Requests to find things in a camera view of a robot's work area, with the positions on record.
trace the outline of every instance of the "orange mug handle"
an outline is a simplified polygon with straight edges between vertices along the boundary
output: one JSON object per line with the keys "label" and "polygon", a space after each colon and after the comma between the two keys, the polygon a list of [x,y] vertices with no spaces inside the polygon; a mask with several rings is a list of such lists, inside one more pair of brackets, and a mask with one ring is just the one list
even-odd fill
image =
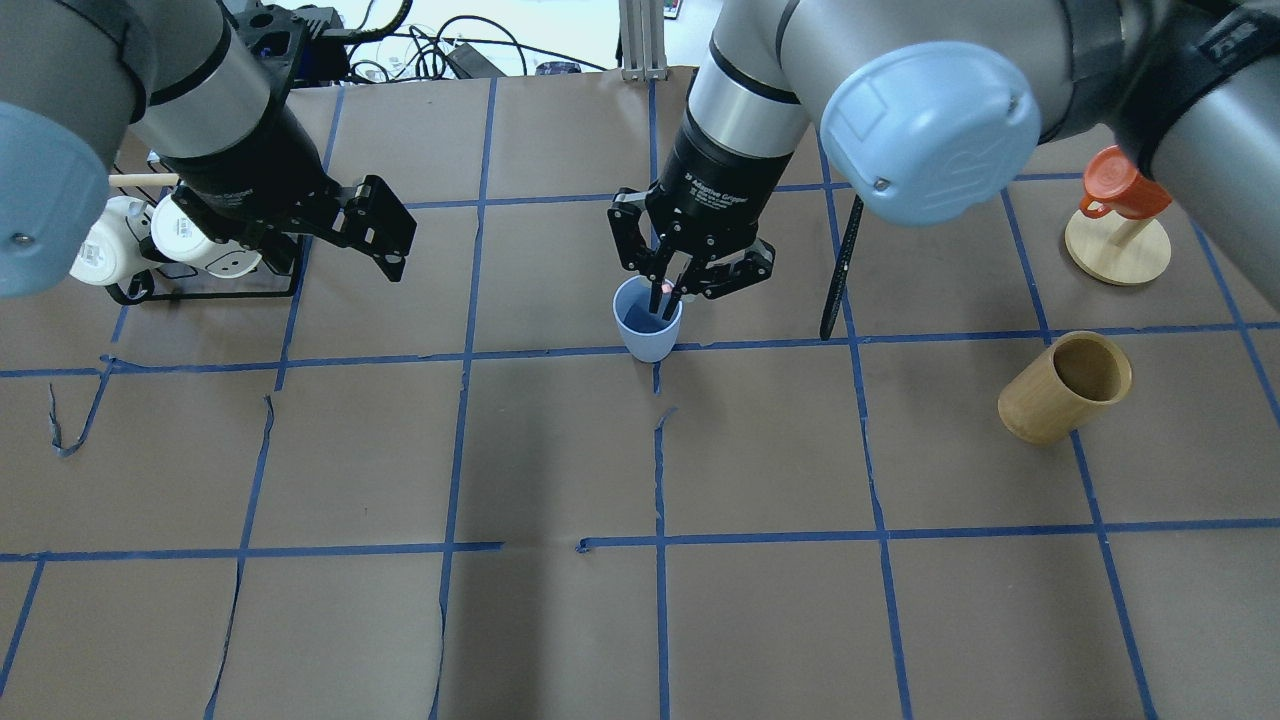
{"label": "orange mug handle", "polygon": [[[1097,208],[1093,206],[1094,202],[1098,204]],[[1083,199],[1080,199],[1080,213],[1084,213],[1085,218],[1097,220],[1098,218],[1106,215],[1110,211],[1111,208],[1108,205],[1105,205],[1102,201],[1094,199],[1092,195],[1085,195]]]}

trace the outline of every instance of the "light blue cup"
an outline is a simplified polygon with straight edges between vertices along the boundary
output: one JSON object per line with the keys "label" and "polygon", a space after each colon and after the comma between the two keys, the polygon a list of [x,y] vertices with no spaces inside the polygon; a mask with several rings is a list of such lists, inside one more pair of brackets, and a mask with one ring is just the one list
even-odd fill
{"label": "light blue cup", "polygon": [[680,336],[680,316],[685,311],[684,304],[677,302],[676,314],[669,320],[663,320],[662,311],[671,302],[668,295],[657,315],[649,313],[652,287],[648,278],[635,275],[613,293],[613,320],[618,324],[622,343],[641,363],[657,363],[671,354],[676,337]]}

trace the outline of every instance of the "bamboo cup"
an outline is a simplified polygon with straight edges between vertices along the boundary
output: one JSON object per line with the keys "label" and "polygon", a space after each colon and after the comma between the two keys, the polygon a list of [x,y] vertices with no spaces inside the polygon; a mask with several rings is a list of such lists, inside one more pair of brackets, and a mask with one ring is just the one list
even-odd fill
{"label": "bamboo cup", "polygon": [[1124,400],[1133,366],[1094,332],[1060,337],[1000,392],[1000,419],[1020,439],[1050,445]]}

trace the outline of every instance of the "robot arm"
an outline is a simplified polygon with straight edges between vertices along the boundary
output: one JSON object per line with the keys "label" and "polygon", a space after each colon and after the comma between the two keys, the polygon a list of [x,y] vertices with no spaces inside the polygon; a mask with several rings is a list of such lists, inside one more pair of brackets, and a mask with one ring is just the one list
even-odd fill
{"label": "robot arm", "polygon": [[[1245,5],[727,3],[664,172],[646,192],[622,188],[609,209],[620,260],[659,281],[676,252],[689,255],[677,296],[768,278],[773,249],[755,223],[810,122],[867,208],[909,225],[959,217],[1005,187],[1037,143],[1106,122],[1280,306],[1280,204],[1270,200],[1280,192],[1280,3]],[[659,233],[654,250],[641,210]]]}
{"label": "robot arm", "polygon": [[303,51],[317,49],[312,64],[335,51],[344,74],[340,44],[319,42],[326,28],[279,8],[230,17],[216,0],[33,0],[4,15],[0,297],[65,277],[129,123],[182,177],[173,201],[211,241],[287,273],[288,233],[308,233],[401,278],[413,219],[376,176],[329,178],[284,104]]}

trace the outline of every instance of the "white floor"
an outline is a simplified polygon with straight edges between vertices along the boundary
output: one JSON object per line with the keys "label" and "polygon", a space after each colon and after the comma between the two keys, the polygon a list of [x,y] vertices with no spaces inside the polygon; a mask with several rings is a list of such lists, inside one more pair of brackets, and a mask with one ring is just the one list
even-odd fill
{"label": "white floor", "polygon": [[[278,3],[285,8],[306,4],[319,4],[337,8],[347,27],[360,23],[369,6],[369,0],[284,0]],[[398,0],[372,0],[372,12],[366,27],[380,27],[389,22],[399,9]],[[719,14],[723,0],[684,0],[680,17],[664,23],[667,64],[698,65],[707,54],[712,27]],[[434,35],[442,23],[454,15],[480,15],[490,18],[511,31],[526,45],[564,53],[590,63],[613,68],[617,65],[614,51],[618,42],[618,5],[611,0],[467,0],[466,3],[419,1],[410,10],[407,23],[415,23]],[[448,27],[451,37],[479,37],[502,40],[500,31],[475,20],[462,20]],[[492,45],[483,53],[507,74],[520,74],[520,58],[508,47]],[[412,42],[403,38],[388,38],[376,45],[362,46],[356,59],[375,60],[392,72],[398,63],[406,61],[413,54]],[[529,55],[529,72],[550,56]]]}

